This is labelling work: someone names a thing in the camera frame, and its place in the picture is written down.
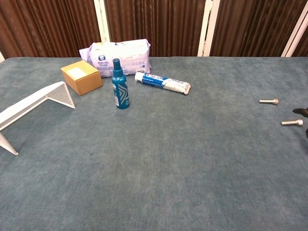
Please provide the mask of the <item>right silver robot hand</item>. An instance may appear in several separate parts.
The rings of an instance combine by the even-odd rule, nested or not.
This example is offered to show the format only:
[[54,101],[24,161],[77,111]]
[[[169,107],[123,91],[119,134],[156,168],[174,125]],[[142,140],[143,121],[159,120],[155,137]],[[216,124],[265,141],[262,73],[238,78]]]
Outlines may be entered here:
[[308,118],[308,108],[295,108],[292,110],[293,113],[300,114],[303,117]]

